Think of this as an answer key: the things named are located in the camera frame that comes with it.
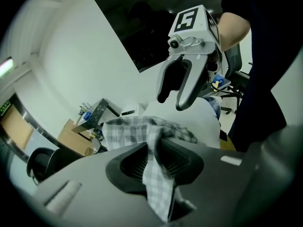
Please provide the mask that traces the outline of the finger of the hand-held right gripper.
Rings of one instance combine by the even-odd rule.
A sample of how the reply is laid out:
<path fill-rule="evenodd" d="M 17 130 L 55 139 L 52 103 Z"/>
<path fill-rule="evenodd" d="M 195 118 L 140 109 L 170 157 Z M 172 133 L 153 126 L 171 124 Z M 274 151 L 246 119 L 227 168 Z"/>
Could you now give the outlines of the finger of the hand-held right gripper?
<path fill-rule="evenodd" d="M 162 66 L 157 84 L 157 101 L 164 103 L 171 91 L 179 91 L 191 69 L 191 62 L 178 56 L 175 60 L 166 61 Z"/>
<path fill-rule="evenodd" d="M 181 57 L 181 62 L 186 64 L 186 72 L 177 95 L 178 111 L 188 109 L 208 81 L 207 55 L 185 54 Z"/>

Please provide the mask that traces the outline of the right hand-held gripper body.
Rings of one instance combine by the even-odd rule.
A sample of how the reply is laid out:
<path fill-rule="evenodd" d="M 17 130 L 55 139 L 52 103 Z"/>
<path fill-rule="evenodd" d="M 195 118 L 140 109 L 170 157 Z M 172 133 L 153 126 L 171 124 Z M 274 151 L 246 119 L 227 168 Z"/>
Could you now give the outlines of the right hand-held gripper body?
<path fill-rule="evenodd" d="M 216 21 L 205 6 L 199 5 L 177 14 L 169 31 L 169 55 L 200 54 L 216 58 L 216 68 L 207 66 L 210 80 L 222 70 L 221 40 Z"/>

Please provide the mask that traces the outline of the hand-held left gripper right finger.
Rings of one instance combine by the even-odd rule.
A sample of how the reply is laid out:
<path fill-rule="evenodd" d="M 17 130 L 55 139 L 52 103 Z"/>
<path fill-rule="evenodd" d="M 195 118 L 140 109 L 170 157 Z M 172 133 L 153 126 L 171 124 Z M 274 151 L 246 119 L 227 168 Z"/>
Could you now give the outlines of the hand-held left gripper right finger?
<path fill-rule="evenodd" d="M 195 206 L 173 227 L 300 227 L 303 224 L 303 128 L 286 126 L 245 153 L 163 140 L 201 157 L 202 172 L 179 187 Z"/>

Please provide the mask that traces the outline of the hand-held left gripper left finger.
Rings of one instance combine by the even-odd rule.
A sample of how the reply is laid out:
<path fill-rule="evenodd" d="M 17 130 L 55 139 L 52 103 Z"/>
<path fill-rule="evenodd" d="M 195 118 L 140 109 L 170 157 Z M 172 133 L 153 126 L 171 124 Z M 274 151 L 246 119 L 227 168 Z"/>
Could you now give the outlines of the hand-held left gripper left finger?
<path fill-rule="evenodd" d="M 106 175 L 112 159 L 143 147 L 80 158 L 40 183 L 35 199 L 69 227 L 161 227 L 164 223 L 143 195 L 121 191 Z"/>

